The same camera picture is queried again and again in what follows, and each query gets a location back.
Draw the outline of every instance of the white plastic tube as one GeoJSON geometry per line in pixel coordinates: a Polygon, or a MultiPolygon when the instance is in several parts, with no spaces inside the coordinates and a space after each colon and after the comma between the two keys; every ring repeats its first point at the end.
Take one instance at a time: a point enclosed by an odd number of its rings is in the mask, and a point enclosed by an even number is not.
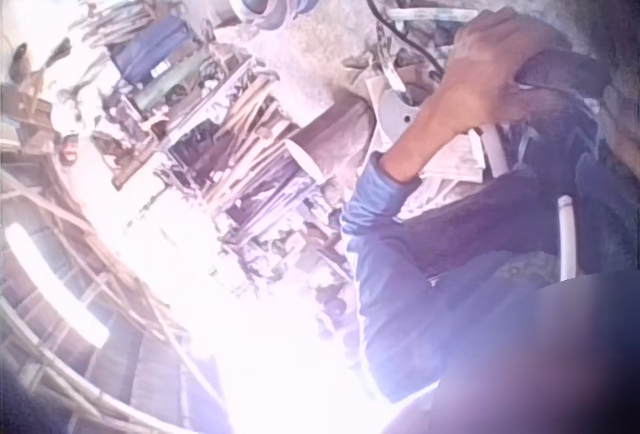
{"type": "Polygon", "coordinates": [[[569,196],[558,199],[560,221],[560,280],[576,277],[578,272],[578,250],[576,246],[576,218],[573,201],[569,196]]]}

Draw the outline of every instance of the bamboo structure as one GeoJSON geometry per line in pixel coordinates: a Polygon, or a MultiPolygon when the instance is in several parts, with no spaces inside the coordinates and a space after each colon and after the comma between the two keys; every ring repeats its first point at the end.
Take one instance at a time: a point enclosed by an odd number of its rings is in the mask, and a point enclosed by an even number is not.
{"type": "Polygon", "coordinates": [[[69,433],[86,429],[212,432],[208,426],[215,426],[213,432],[231,432],[212,374],[203,372],[177,340],[189,334],[169,308],[102,244],[76,210],[50,161],[37,167],[39,178],[24,179],[16,175],[11,163],[2,166],[3,225],[17,221],[24,223],[32,237],[46,234],[40,244],[46,241],[48,258],[55,254],[55,259],[64,259],[56,273],[61,283],[78,292],[81,304],[91,312],[108,313],[110,336],[102,348],[81,338],[25,275],[10,255],[11,248],[4,246],[0,290],[3,362],[27,391],[66,413],[69,433]],[[166,376],[154,374],[157,369],[175,372],[176,379],[180,376],[174,389],[166,387],[166,376]],[[202,394],[193,398],[195,391],[207,393],[208,401],[203,404],[202,394]],[[157,399],[158,408],[150,409],[141,402],[145,399],[157,399]],[[182,413],[184,405],[189,406],[188,415],[173,414],[173,410],[182,413]]]}

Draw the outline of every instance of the white pipe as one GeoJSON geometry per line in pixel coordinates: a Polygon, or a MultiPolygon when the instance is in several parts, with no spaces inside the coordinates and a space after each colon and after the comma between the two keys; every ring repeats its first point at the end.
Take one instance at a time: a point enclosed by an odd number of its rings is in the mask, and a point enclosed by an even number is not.
{"type": "Polygon", "coordinates": [[[576,246],[576,219],[573,201],[569,196],[558,199],[560,221],[560,281],[576,277],[578,272],[578,250],[576,246]]]}
{"type": "Polygon", "coordinates": [[[482,126],[482,145],[487,153],[494,179],[509,172],[507,155],[504,152],[498,129],[493,124],[482,126]]]}

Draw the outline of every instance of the sleeve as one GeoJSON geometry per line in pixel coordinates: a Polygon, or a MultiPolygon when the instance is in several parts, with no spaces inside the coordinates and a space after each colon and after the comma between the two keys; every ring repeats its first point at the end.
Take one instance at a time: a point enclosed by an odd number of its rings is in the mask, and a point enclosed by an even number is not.
{"type": "Polygon", "coordinates": [[[365,365],[380,393],[397,402],[438,380],[443,360],[434,327],[446,324],[449,313],[417,268],[406,229],[394,220],[420,181],[393,181],[379,159],[371,156],[341,222],[365,365]]]}

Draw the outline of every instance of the metal sheet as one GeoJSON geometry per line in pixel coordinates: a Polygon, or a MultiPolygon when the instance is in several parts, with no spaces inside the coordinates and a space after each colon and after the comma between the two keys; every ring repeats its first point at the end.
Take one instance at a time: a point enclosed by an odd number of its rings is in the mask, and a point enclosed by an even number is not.
{"type": "Polygon", "coordinates": [[[416,101],[415,106],[406,104],[393,89],[387,89],[380,97],[378,120],[385,136],[392,142],[400,138],[415,119],[420,105],[427,97],[427,91],[415,84],[407,84],[411,98],[416,101]]]}

